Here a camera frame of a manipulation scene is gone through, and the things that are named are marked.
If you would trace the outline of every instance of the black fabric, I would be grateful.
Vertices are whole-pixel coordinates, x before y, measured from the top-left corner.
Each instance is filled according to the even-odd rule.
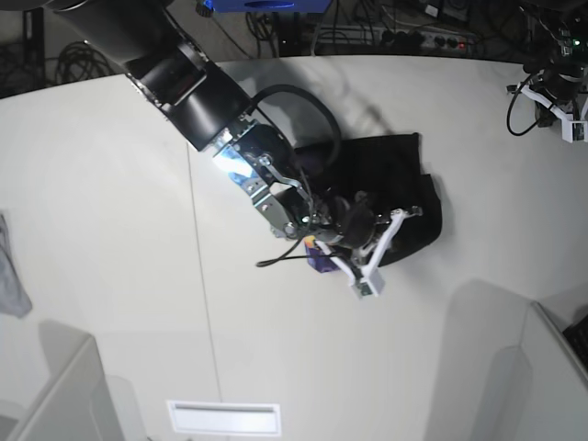
[[[357,191],[374,194],[376,212],[413,206],[423,209],[423,216],[404,222],[380,266],[416,253],[441,233],[441,202],[433,179],[422,173],[419,141],[418,133],[344,141],[339,159],[326,171],[321,169],[321,164],[331,149],[329,143],[297,149],[319,192],[335,188],[350,200]]]

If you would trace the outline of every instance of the wire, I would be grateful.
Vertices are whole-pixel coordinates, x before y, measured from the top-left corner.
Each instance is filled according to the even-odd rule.
[[[524,46],[526,34],[528,32],[528,25],[527,25],[526,20],[524,20],[525,21],[525,30],[518,40],[511,39],[509,36],[507,36],[503,32],[504,27],[506,26],[507,23],[509,23],[515,17],[516,12],[521,11],[518,7],[519,2],[518,1],[511,2],[510,0],[507,2],[508,5],[513,5],[512,6],[513,9],[511,10],[510,14],[506,16],[506,18],[504,19],[504,21],[500,25],[500,27],[497,27],[496,23],[492,20],[490,3],[491,3],[491,0],[482,0],[481,13],[484,17],[484,20],[486,21],[486,23],[488,24],[488,26],[492,30],[492,32],[496,36],[498,36],[498,38],[500,38],[502,41],[504,41],[506,44],[508,44],[512,50],[518,51],[519,53],[522,53],[524,55],[532,55],[531,51]]]
[[[333,49],[335,55],[339,55],[339,50],[337,50],[337,43],[335,42],[335,35],[337,33],[337,21],[339,19],[339,0],[334,0],[334,19],[333,19]]]
[[[329,108],[325,106],[319,98],[304,89],[296,87],[295,85],[271,85],[258,92],[257,95],[252,98],[253,105],[254,107],[257,107],[264,99],[280,93],[292,94],[305,99],[315,106],[317,110],[319,110],[325,117],[329,123],[329,126],[331,127],[331,132],[333,133],[333,149],[331,150],[331,154],[326,160],[326,165],[332,165],[341,153],[343,135],[341,134],[341,128],[337,123],[337,119],[334,117],[331,110],[329,110]]]
[[[342,30],[336,30],[335,32],[332,32],[331,30],[325,30],[321,34],[321,36],[319,37],[319,39],[321,39],[325,35],[331,35],[331,34],[340,35],[341,37],[343,37],[345,39],[345,42],[347,44],[351,44],[351,40],[349,39],[349,37],[347,37],[347,34],[345,34]]]
[[[334,0],[331,0],[331,3],[329,3],[327,8],[325,9],[325,11],[321,15],[321,21],[319,21],[319,24],[316,25],[316,28],[314,29],[314,35],[312,36],[312,43],[311,43],[311,55],[313,57],[316,57],[316,52],[315,52],[316,43],[319,40],[319,35],[321,35],[322,23],[324,23],[324,18],[326,17],[327,12],[329,12],[329,9],[331,9],[333,2],[334,2]]]
[[[9,48],[19,46],[22,49],[23,43],[8,43],[0,46],[0,97],[11,96],[14,93],[24,93],[44,87],[48,82],[42,78],[42,74],[34,65],[28,65],[23,60],[22,52],[15,53]],[[28,79],[21,76],[16,81],[11,82],[15,74],[24,74]]]
[[[262,42],[268,43],[269,49],[272,52],[272,57],[277,58],[276,45],[274,44],[276,31],[273,20],[271,20],[266,14],[258,17],[257,13],[247,12],[245,14],[245,23],[247,24],[249,33],[255,38],[255,43],[257,44],[257,58],[261,57]],[[268,24],[271,24],[271,30],[267,29]]]
[[[115,73],[102,53],[83,41],[76,41],[60,52],[54,81],[56,85],[68,85]]]
[[[235,41],[233,39],[233,37],[231,37],[231,35],[229,34],[229,32],[227,32],[225,30],[225,28],[221,25],[221,23],[219,23],[219,21],[215,18],[212,17],[212,22],[217,26],[217,28],[220,29],[220,31],[224,34],[224,36],[233,44],[233,46],[235,48],[237,48],[239,50],[240,53],[242,53],[245,57],[247,57],[249,60],[254,60],[255,57],[251,56],[249,53],[247,53],[247,51],[245,49],[243,49],[241,47],[241,45],[239,43],[237,43],[237,41]]]
[[[357,14],[357,9],[360,6],[364,10],[365,17],[360,17]],[[369,17],[369,13],[368,13],[368,8],[366,7],[366,3],[364,2],[364,0],[359,0],[356,3],[354,10],[353,10],[353,16],[354,16],[354,19],[356,20],[357,24],[360,24],[360,22],[362,20],[364,20],[369,25],[369,32],[371,34],[371,44],[372,44],[372,46],[376,46],[376,34],[374,33],[374,27],[372,26],[371,18]]]
[[[425,23],[424,25],[415,26],[414,28],[411,28],[411,30],[408,31],[408,34],[409,35],[413,34],[418,29],[433,28],[435,25],[438,25],[438,24],[439,24],[438,21],[432,21],[431,23]]]
[[[508,111],[506,112],[506,128],[508,129],[509,133],[513,136],[525,136],[528,134],[528,132],[530,132],[532,129],[534,129],[539,124],[539,122],[541,122],[541,119],[536,119],[536,121],[533,124],[531,124],[529,127],[524,129],[523,131],[514,131],[513,128],[511,127],[511,114],[513,112],[513,107],[515,106],[516,99],[518,98],[519,95],[521,95],[521,91],[523,90],[523,87],[528,85],[535,75],[537,75],[537,74],[531,73],[516,88],[516,91],[514,91],[513,99],[511,100],[511,104],[508,106]],[[555,103],[551,104],[551,106],[549,106],[548,110],[553,109],[554,106],[555,106]]]
[[[284,141],[284,143],[288,146],[288,150],[290,152],[290,155],[292,157],[292,160],[294,162],[294,165],[296,165],[297,168],[299,169],[300,179],[302,180],[302,184],[305,186],[306,192],[310,196],[310,200],[309,200],[309,222],[306,224],[306,227],[302,231],[301,236],[281,256],[276,257],[275,259],[263,260],[263,261],[257,262],[255,264],[255,266],[257,266],[258,268],[266,268],[268,266],[271,266],[271,265],[277,264],[278,262],[281,262],[283,260],[286,260],[287,257],[290,254],[292,254],[292,252],[294,252],[294,250],[296,250],[296,248],[298,248],[298,246],[304,240],[304,238],[311,232],[312,219],[314,219],[315,212],[314,212],[314,201],[312,199],[311,185],[309,184],[309,181],[308,181],[308,179],[306,177],[306,174],[304,173],[304,170],[302,169],[302,166],[299,164],[298,156],[296,155],[296,151],[294,150],[294,147],[292,146],[291,142],[286,137],[286,135],[284,134],[284,132],[276,125],[276,123],[258,105],[255,105],[254,108],[259,113],[261,113],[261,115],[266,119],[266,121],[269,122],[269,124],[277,131],[278,135],[282,138],[282,141]]]
[[[282,260],[296,260],[296,259],[330,259],[331,257],[345,257],[343,254],[319,254],[319,255],[291,255],[290,257],[284,257]]]
[[[301,242],[304,240],[304,238],[311,232],[312,220],[314,219],[314,216],[315,216],[314,200],[312,198],[311,185],[309,184],[308,178],[307,178],[306,174],[304,173],[304,169],[300,165],[299,158],[296,155],[296,151],[294,150],[294,147],[292,146],[292,144],[290,143],[290,141],[286,137],[286,135],[284,135],[284,132],[259,107],[259,104],[261,103],[261,101],[263,101],[264,99],[268,98],[269,96],[272,96],[277,93],[290,93],[292,95],[296,95],[296,96],[299,96],[303,99],[306,99],[307,101],[311,102],[311,104],[316,106],[319,109],[319,111],[327,118],[327,120],[329,121],[329,124],[331,125],[331,129],[333,130],[333,136],[334,136],[334,146],[333,146],[333,150],[331,151],[331,155],[329,156],[329,159],[327,160],[328,165],[332,164],[339,156],[339,152],[341,152],[341,143],[342,143],[341,129],[339,128],[339,124],[337,124],[337,121],[334,118],[333,113],[331,113],[331,111],[328,109],[328,107],[325,106],[316,96],[314,96],[310,92],[307,92],[304,89],[300,89],[299,87],[296,87],[295,85],[271,85],[271,86],[267,87],[266,89],[263,89],[262,91],[260,91],[257,95],[255,95],[252,98],[254,109],[256,109],[259,113],[261,113],[261,115],[267,120],[267,122],[269,122],[271,124],[271,126],[277,131],[278,135],[282,138],[282,140],[288,146],[288,150],[290,151],[290,155],[292,157],[294,165],[298,168],[298,170],[300,172],[300,179],[302,180],[302,184],[304,185],[308,195],[310,196],[310,199],[309,199],[309,222],[306,224],[306,227],[301,232],[300,237],[281,256],[276,257],[275,259],[257,262],[257,264],[255,264],[255,266],[257,266],[259,268],[265,268],[267,266],[274,265],[274,264],[281,262],[283,260],[287,260],[288,256],[290,254],[292,254],[292,252],[294,252],[294,250],[296,250],[296,248],[298,248],[298,246],[301,244]]]

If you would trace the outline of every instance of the floor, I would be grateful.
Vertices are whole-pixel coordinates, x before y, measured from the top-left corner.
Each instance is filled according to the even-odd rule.
[[[200,17],[194,8],[195,0],[175,0],[170,6],[177,21],[201,45],[202,49],[215,62],[242,60],[246,57],[240,53],[222,34],[211,19]],[[222,14],[216,19],[226,29],[231,30],[232,37],[239,41],[249,53],[255,54],[255,39],[247,30],[244,14]],[[80,37],[61,20],[52,15],[45,17],[45,50],[47,57],[56,57],[67,44],[80,40]],[[0,12],[0,44],[18,40],[21,35],[21,14],[18,12]],[[270,56],[266,46],[262,58]]]

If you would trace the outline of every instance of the table surface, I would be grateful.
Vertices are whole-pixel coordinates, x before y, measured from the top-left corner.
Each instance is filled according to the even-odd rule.
[[[586,290],[586,145],[555,129],[508,134],[504,88],[524,76],[517,65],[223,67],[249,93],[307,88],[346,137],[421,133],[443,203],[439,240],[384,268],[378,299],[358,301],[344,275],[305,262],[256,269],[286,244],[211,153],[188,148],[124,78],[10,98],[0,101],[0,209],[35,310],[0,320],[3,345],[41,350],[35,325],[46,320],[94,334],[105,371],[130,386],[147,433],[162,439],[181,439],[164,410],[174,399],[279,402],[288,441],[469,440],[492,358],[519,344],[527,301]],[[298,145],[328,136],[295,97],[266,110]],[[520,100],[514,126],[532,119]],[[26,405],[27,384],[4,377],[0,400]]]

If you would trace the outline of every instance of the gray cloth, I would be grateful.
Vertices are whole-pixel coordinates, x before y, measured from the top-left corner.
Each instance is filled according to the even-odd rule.
[[[27,293],[17,276],[12,263],[8,226],[0,213],[0,313],[14,315],[19,319],[32,310]]]

